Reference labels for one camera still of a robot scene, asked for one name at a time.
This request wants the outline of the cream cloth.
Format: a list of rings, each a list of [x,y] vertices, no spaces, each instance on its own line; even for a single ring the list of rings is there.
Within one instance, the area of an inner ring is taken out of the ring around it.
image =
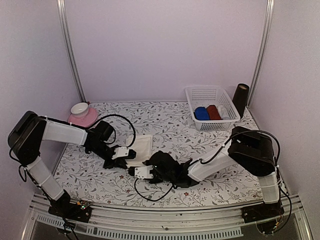
[[[145,165],[143,162],[149,160],[152,156],[152,144],[152,135],[137,135],[133,145],[130,147],[130,149],[136,152],[136,157],[133,159],[126,159],[127,167],[144,167]]]

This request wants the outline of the blue microfibre towel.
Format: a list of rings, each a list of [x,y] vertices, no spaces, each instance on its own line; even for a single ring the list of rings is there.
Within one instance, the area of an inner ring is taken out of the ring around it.
[[[209,121],[210,116],[204,106],[199,106],[194,110],[194,116],[199,121]]]

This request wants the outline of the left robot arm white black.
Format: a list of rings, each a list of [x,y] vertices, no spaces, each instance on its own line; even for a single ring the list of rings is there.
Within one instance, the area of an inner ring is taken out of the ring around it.
[[[74,213],[74,205],[66,200],[67,194],[55,180],[46,164],[41,159],[40,148],[43,141],[55,141],[83,146],[87,154],[95,153],[104,160],[103,167],[127,167],[126,159],[136,153],[129,146],[107,145],[113,133],[112,126],[101,120],[94,128],[82,127],[65,121],[39,116],[27,111],[8,136],[10,153],[40,187],[55,202],[55,209],[63,216]]]

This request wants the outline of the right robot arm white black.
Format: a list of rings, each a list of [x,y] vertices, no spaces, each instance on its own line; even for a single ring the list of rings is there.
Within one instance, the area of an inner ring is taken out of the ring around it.
[[[151,167],[150,172],[157,182],[166,181],[178,188],[189,188],[222,169],[239,164],[257,177],[264,202],[258,213],[262,218],[269,218],[278,210],[280,200],[276,173],[280,155],[275,154],[273,148],[273,142],[277,141],[266,131],[237,126],[224,143],[195,160],[179,163],[169,153],[158,151],[143,165]]]

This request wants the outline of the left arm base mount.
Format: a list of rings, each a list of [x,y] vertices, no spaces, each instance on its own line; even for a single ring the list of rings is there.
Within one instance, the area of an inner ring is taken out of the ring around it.
[[[88,223],[91,218],[92,208],[67,201],[52,201],[48,213],[67,220]]]

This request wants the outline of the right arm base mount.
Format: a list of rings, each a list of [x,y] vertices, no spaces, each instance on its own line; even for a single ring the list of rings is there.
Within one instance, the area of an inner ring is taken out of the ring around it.
[[[260,203],[241,208],[241,216],[245,223],[274,218],[285,213],[281,203]]]

